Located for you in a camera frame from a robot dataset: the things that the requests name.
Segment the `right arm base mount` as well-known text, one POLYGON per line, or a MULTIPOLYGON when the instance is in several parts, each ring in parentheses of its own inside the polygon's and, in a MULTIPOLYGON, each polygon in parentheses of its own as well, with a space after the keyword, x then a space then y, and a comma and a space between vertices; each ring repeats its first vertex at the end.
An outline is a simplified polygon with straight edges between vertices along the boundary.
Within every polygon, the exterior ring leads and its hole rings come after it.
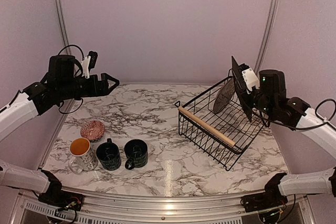
POLYGON ((260 211, 285 205, 286 196, 280 193, 278 185, 287 173, 277 173, 264 186, 264 192, 242 196, 240 204, 246 212, 260 211))

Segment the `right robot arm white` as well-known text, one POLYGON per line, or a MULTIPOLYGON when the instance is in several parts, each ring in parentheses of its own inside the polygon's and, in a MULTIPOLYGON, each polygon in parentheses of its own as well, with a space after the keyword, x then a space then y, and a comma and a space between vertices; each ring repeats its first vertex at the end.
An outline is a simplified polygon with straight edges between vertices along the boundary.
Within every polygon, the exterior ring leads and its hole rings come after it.
MULTIPOLYGON (((335 157, 335 126, 299 97, 286 97, 285 75, 278 70, 252 69, 241 72, 244 87, 239 100, 250 119, 254 114, 265 126, 276 124, 299 132, 310 139, 308 147, 319 147, 335 157)), ((287 202, 290 195, 335 195, 335 168, 304 174, 277 173, 265 185, 263 193, 242 198, 246 210, 258 210, 287 202)))

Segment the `white patterned mug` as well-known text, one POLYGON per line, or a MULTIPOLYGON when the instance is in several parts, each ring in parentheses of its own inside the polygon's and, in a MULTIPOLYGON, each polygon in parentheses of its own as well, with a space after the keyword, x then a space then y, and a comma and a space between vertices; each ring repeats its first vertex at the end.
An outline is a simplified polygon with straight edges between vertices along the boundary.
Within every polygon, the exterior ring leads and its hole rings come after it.
POLYGON ((89 172, 98 166, 97 157, 88 139, 78 138, 74 140, 69 146, 69 151, 72 157, 68 161, 68 167, 74 174, 79 175, 82 172, 89 172))

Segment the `square patterned plate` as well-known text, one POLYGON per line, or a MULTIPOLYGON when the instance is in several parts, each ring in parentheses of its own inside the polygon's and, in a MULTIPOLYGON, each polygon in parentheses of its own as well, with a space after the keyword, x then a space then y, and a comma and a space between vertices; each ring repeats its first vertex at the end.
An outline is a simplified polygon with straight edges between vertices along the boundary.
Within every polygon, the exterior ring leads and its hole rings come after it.
POLYGON ((252 95, 248 93, 247 85, 244 80, 242 72, 248 70, 250 67, 245 63, 239 65, 235 60, 234 56, 232 59, 232 73, 235 85, 235 91, 239 99, 240 105, 245 113, 249 122, 252 121, 252 108, 253 108, 253 98, 252 95))

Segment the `red white patterned bowl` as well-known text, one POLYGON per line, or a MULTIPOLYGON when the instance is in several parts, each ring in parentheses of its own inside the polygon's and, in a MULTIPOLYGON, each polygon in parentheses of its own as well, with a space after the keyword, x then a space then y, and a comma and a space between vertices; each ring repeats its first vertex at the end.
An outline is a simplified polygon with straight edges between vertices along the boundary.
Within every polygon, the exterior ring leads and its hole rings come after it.
POLYGON ((92 120, 86 122, 80 129, 80 135, 90 142, 99 141, 105 133, 105 126, 102 122, 92 120))

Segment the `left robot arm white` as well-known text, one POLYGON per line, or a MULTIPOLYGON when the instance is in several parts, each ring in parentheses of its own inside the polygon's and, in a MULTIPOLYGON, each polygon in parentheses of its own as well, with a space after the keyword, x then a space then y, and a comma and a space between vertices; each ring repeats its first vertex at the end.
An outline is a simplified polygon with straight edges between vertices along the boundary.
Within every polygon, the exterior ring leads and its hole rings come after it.
MULTIPOLYGON (((19 127, 43 115, 67 100, 105 97, 120 81, 107 73, 90 74, 97 58, 92 52, 81 61, 72 55, 55 55, 49 59, 47 73, 41 81, 19 90, 10 103, 1 108, 1 140, 19 127)), ((45 193, 54 205, 66 202, 60 181, 48 171, 32 170, 1 161, 1 185, 45 193)))

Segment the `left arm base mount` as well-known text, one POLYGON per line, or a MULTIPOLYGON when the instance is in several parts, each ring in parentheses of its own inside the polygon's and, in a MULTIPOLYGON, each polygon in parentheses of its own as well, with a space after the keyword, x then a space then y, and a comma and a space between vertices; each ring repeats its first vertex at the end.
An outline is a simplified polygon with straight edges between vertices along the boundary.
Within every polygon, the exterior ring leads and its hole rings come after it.
POLYGON ((75 202, 75 205, 69 208, 76 211, 81 210, 83 204, 82 194, 64 191, 61 182, 54 174, 43 169, 40 171, 47 176, 50 184, 45 193, 39 194, 38 201, 58 207, 61 210, 65 210, 68 205, 75 202))

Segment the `dark blue mug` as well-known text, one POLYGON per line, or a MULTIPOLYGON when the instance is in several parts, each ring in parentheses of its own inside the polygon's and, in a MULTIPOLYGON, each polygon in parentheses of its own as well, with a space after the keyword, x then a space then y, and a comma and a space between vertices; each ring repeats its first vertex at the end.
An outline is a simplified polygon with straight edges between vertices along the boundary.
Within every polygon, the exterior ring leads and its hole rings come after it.
POLYGON ((98 146, 96 156, 105 170, 116 170, 121 166, 119 148, 111 138, 98 146))

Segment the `black round plate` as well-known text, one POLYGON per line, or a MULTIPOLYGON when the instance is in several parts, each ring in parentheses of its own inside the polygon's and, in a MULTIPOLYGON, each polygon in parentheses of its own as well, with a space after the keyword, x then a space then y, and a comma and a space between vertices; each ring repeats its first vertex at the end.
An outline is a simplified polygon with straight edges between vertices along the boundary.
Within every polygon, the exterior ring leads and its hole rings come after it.
POLYGON ((235 93, 234 79, 230 78, 219 90, 214 102, 213 112, 215 114, 222 112, 230 103, 234 93, 235 93))

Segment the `dark green mug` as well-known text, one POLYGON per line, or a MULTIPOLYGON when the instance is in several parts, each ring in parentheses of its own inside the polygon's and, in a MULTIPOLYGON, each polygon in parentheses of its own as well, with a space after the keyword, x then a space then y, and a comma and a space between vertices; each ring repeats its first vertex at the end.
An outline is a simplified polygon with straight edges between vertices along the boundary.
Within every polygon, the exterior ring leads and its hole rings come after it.
POLYGON ((124 146, 124 153, 127 157, 124 165, 127 170, 144 167, 148 162, 148 146, 143 140, 128 141, 124 146))

